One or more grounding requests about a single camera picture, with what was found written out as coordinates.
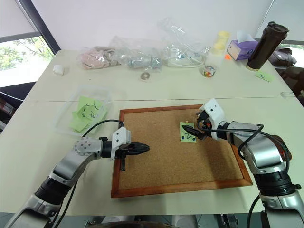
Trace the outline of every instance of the plastic bag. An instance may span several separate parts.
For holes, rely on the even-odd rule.
[[[114,37],[110,45],[115,48],[113,59],[130,69],[160,71],[162,67],[158,41]]]
[[[210,47],[189,38],[186,32],[177,26],[172,18],[164,18],[158,27],[169,35],[163,49],[162,59],[169,67],[199,67],[204,64]]]
[[[113,59],[114,50],[105,47],[93,47],[77,56],[83,69],[101,69],[116,66],[118,62]]]

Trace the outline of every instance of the tissue box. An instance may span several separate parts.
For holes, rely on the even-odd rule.
[[[238,43],[236,39],[233,39],[228,46],[227,52],[234,60],[247,59],[255,50],[257,44],[258,42],[256,40]]]

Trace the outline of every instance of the travel mug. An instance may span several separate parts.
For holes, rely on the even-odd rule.
[[[289,30],[282,25],[275,24],[273,21],[269,22],[263,31],[263,35],[256,49],[249,57],[246,68],[252,71],[258,71],[282,40],[287,37],[288,31]]]

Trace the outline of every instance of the black bag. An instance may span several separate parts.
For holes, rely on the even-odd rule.
[[[283,48],[280,50],[275,50],[269,57],[269,61],[274,66],[280,67],[291,67],[296,63],[296,59],[292,57],[292,50],[289,48]]]

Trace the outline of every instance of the wooden frame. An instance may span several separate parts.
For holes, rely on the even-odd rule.
[[[119,120],[124,120],[125,113],[140,113],[140,112],[156,112],[156,111],[170,111],[170,110],[183,110],[183,109],[198,109],[201,105],[185,105],[185,106],[171,106],[171,107],[159,107],[159,108],[141,108],[141,109],[126,109],[120,110]],[[237,160],[240,171],[243,175],[242,179],[235,180],[218,180],[202,183],[185,183],[185,184],[173,184],[163,185],[155,187],[144,187],[134,189],[119,189],[119,176],[120,176],[120,159],[115,159],[113,180],[112,180],[112,192],[111,198],[130,197],[130,196],[142,196],[151,194],[162,194],[182,191],[196,191],[196,190],[210,190],[210,189],[222,189],[231,187],[241,187],[252,185],[251,178],[245,167],[243,160],[238,155],[236,147],[232,146],[234,156]]]

